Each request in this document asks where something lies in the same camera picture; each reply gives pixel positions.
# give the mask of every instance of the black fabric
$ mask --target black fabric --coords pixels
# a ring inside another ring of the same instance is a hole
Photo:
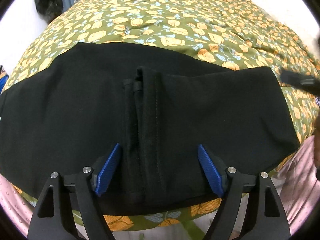
[[[6,90],[0,116],[1,174],[35,198],[53,171],[78,173],[120,143],[100,198],[110,215],[216,198],[199,144],[247,174],[270,171],[299,146],[270,68],[232,71],[130,43],[78,43]]]

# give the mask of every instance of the metal bolt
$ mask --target metal bolt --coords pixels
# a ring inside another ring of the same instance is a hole
[[[91,167],[87,166],[82,169],[83,173],[89,173],[91,171]]]
[[[59,174],[55,171],[55,172],[51,173],[50,177],[55,179],[56,177],[58,177],[58,175]]]
[[[228,171],[230,172],[230,173],[236,173],[236,168],[234,168],[234,167],[229,167],[228,168]]]
[[[268,177],[268,173],[266,173],[266,172],[264,172],[264,171],[261,172],[261,177],[263,177],[263,178],[266,179],[266,178]]]

